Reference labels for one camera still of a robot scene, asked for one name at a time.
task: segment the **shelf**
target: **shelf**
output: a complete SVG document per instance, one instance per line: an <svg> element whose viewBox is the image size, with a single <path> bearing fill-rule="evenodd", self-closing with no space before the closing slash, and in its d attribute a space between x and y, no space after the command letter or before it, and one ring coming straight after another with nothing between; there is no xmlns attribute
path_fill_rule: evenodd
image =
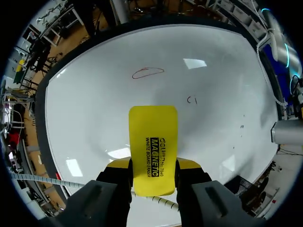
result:
<svg viewBox="0 0 303 227"><path fill-rule="evenodd" d="M240 8L244 13L251 16L251 18L254 21L262 24L262 21L260 20L254 9L251 9L248 5L244 4L241 0L229 0L229 1L233 3L235 6L237 6L238 8Z"/></svg>
<svg viewBox="0 0 303 227"><path fill-rule="evenodd" d="M232 22L235 24L235 25L240 25L241 27L245 28L249 34L254 38L254 40L258 43L260 40L255 36L255 34L253 34L252 31L250 31L247 27L246 24L244 24L243 22L241 22L239 19L237 19L231 12L227 11L226 9L224 9L220 4L218 4L219 8L220 8L220 12L226 16L228 19L231 19L232 18Z"/></svg>

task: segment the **red marker drawing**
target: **red marker drawing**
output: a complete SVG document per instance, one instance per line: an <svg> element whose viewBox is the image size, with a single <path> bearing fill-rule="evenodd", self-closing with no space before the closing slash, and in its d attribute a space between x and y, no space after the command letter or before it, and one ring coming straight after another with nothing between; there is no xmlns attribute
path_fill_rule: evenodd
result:
<svg viewBox="0 0 303 227"><path fill-rule="evenodd" d="M159 70L158 72L152 72L152 73L148 73L148 70ZM146 74L143 75L143 76L139 76L139 77L136 77L135 75L139 72L142 72L142 71L145 71ZM137 72L135 72L133 75L132 75L132 78L133 79L139 79L139 78L143 78L143 77L147 77L147 76L150 76L150 75L155 75L155 74L159 74L159 73L163 73L164 70L163 69L160 69L160 68L153 68L153 67L145 67L143 69L140 69L138 70Z"/></svg>

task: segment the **wire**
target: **wire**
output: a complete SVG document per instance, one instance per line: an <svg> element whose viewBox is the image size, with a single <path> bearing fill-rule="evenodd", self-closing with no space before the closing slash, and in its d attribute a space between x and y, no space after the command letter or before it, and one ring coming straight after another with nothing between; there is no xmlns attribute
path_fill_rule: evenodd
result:
<svg viewBox="0 0 303 227"><path fill-rule="evenodd" d="M251 0L251 3L252 3L252 5L253 5L253 7L254 7L254 10L255 10L255 12L256 12L258 18L261 20L262 25L266 28L264 22L262 21L262 19L261 19L259 13L258 13L258 11L257 11L257 9L256 9L256 7L255 7L255 4L254 4L253 0ZM272 93L272 95L273 95L273 97L274 97L276 103L278 103L279 105L285 107L285 106L288 105L288 103L287 103L285 100L284 100L284 102L280 102L280 101L276 98L276 96L275 96L275 94L274 94L274 91L273 91L273 89L272 89L272 87L271 87L271 84L270 84L268 75L267 75L267 73L265 72L265 69L264 69L264 67L263 67L263 65L262 65L261 58L260 58L259 49L260 49L260 46L264 43L264 41L267 39L268 31L269 31L269 29L266 30L266 33L265 33L264 38L257 44L257 47L256 47L256 49L257 49L257 57L258 57L259 64L260 64L260 66L261 66L261 70L262 70L262 73L263 73L263 77L264 77L264 79L265 79L265 82L266 82L266 84L267 84L269 90L271 91L271 93Z"/></svg>
<svg viewBox="0 0 303 227"><path fill-rule="evenodd" d="M58 179L53 179L53 178L48 178L48 177L43 177L43 176L37 176L37 175L31 175L31 174L15 174L11 173L11 178L15 180L26 180L26 181L39 181L39 182L44 182L44 183L51 183L51 184L57 184L57 185L62 185L66 187L71 187L71 188L81 188L84 186L82 183L73 183L69 181L62 181Z"/></svg>
<svg viewBox="0 0 303 227"><path fill-rule="evenodd" d="M258 18L259 18L259 19L260 19L260 21L261 21L261 24L262 24L262 25L263 25L263 27L266 29L266 28L267 28L267 26L265 25L265 23L263 22L263 20L262 20L261 16L259 15L259 13L258 13L258 11L257 11L257 9L256 9L256 7L255 7L254 1L253 1L253 0L251 0L251 3L252 3L252 6L253 6L253 8L254 8L254 10L255 10L255 12L256 12L256 14L257 14Z"/></svg>
<svg viewBox="0 0 303 227"><path fill-rule="evenodd" d="M100 10L98 19L96 20L96 24L95 24L95 32L97 31L98 21L100 20L101 13L102 13L102 12L101 12L101 10Z"/></svg>
<svg viewBox="0 0 303 227"><path fill-rule="evenodd" d="M280 150L283 150L284 152L289 152L289 153L297 154L297 155L302 155L302 154L298 154L298 153L295 153L295 152L290 151L290 150L285 150L283 148L280 148Z"/></svg>
<svg viewBox="0 0 303 227"><path fill-rule="evenodd" d="M39 181L39 182L44 182L44 183L51 183L51 184L56 184L56 185L62 185L65 187L71 187L71 188L82 188L84 184L82 183L74 183L74 182L69 182L69 181L62 181L58 179L53 179L53 178L48 178L48 177L43 177L43 176L37 176L37 175L31 175L31 174L15 174L11 173L11 178L15 180L26 180L26 181ZM172 210L177 210L179 212L179 206L177 203L172 202L170 200L158 197L158 196L147 196L145 197L147 199L150 199L154 202L158 202L158 204L164 204L165 207L170 207Z"/></svg>
<svg viewBox="0 0 303 227"><path fill-rule="evenodd" d="M293 93L292 93L292 81L293 81L293 79L294 79L294 77L297 77L298 79L299 79L299 77L297 76L297 75L294 75L293 77L292 77L292 79L290 80L290 83L289 83L289 91L290 91L290 94L291 95L293 95Z"/></svg>

